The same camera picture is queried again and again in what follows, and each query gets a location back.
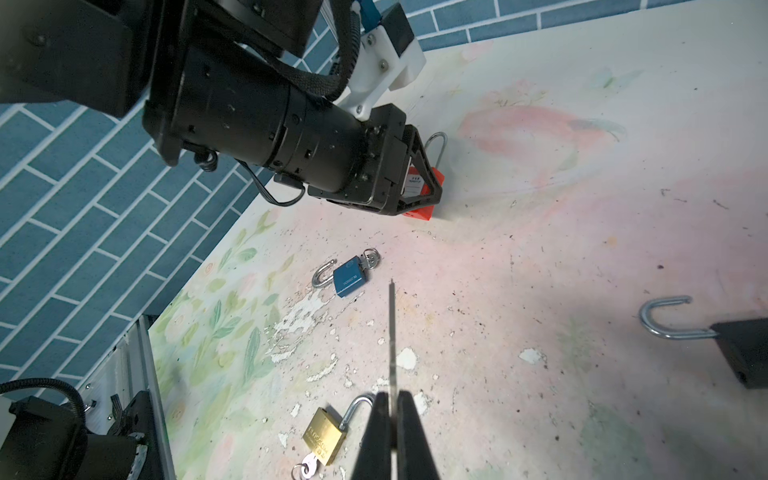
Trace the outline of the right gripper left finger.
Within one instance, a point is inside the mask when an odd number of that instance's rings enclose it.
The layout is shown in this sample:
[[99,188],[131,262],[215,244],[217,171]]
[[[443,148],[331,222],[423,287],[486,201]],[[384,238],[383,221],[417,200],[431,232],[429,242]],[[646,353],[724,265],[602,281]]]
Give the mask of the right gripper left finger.
[[376,394],[355,461],[352,480],[390,480],[392,475],[393,428],[389,395]]

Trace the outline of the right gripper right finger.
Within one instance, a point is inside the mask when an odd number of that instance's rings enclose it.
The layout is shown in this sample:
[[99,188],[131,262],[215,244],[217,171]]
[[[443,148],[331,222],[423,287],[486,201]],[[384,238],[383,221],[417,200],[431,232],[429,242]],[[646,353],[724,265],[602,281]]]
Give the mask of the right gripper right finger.
[[416,409],[413,395],[405,390],[396,402],[395,440],[399,480],[439,480],[440,476]]

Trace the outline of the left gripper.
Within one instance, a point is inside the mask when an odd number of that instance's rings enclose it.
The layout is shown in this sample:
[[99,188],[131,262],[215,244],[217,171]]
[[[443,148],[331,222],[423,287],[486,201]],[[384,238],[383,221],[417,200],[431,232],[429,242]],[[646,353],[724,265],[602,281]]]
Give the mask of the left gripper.
[[[426,180],[429,194],[410,199],[403,196],[410,165]],[[406,125],[402,110],[387,104],[374,108],[370,119],[363,124],[361,147],[342,188],[327,192],[311,186],[308,194],[347,208],[380,215],[405,215],[439,204],[443,188],[431,167],[418,130]]]

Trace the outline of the red padlock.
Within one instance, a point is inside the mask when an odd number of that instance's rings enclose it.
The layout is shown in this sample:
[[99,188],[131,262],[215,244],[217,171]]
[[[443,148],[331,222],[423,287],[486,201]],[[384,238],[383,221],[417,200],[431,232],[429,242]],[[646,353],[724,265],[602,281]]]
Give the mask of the red padlock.
[[[440,185],[443,185],[445,181],[445,175],[438,169],[438,167],[439,167],[440,161],[442,160],[443,154],[445,152],[445,149],[448,143],[447,135],[444,132],[434,133],[426,141],[425,148],[428,149],[430,144],[436,139],[442,140],[442,146],[437,156],[437,160],[432,165],[431,170],[435,175],[436,179],[438,180],[438,183]],[[424,177],[418,173],[415,166],[410,165],[407,171],[407,175],[405,177],[403,196],[406,199],[410,199],[412,197],[427,195],[429,193],[430,193],[430,189],[426,185],[426,180],[424,179]],[[419,209],[406,212],[405,216],[410,218],[415,218],[418,220],[430,221],[433,216],[434,209],[435,209],[435,206],[421,207]]]

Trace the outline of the blue padlock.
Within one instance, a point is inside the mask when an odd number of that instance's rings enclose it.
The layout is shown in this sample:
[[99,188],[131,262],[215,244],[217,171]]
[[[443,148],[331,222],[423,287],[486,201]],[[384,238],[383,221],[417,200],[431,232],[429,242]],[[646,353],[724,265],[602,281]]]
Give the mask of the blue padlock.
[[331,259],[315,271],[311,285],[315,289],[332,286],[335,294],[344,298],[360,289],[368,280],[367,272],[376,268],[380,262],[381,255],[375,248],[366,249],[361,255],[343,264]]

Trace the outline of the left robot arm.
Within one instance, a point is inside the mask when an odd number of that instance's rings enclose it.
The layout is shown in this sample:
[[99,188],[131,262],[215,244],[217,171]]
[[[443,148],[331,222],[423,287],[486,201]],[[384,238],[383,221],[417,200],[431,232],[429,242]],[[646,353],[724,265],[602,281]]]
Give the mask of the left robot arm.
[[396,216],[442,185],[418,130],[381,96],[414,81],[424,53],[399,4],[334,1],[327,74],[301,56],[318,1],[5,1],[1,99],[70,100],[123,117],[144,107],[159,156],[228,155],[247,171],[348,208]]

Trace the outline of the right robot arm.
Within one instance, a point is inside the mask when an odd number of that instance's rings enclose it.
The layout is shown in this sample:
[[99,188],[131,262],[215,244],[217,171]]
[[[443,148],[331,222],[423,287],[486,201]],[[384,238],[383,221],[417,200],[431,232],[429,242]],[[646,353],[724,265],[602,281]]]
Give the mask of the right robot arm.
[[[149,391],[139,391],[126,407],[113,395],[114,424],[104,434],[91,431],[86,405],[69,383],[32,378],[2,384],[3,393],[38,388],[67,398],[56,405],[35,396],[1,409],[1,476],[4,479],[172,479],[172,461],[158,430]],[[340,421],[318,409],[303,439],[311,453],[300,463],[301,478],[316,465],[329,465],[331,448],[341,445],[362,403],[371,407],[355,479],[436,479],[438,469],[423,430],[413,395],[401,391],[394,402],[387,394],[362,394]]]

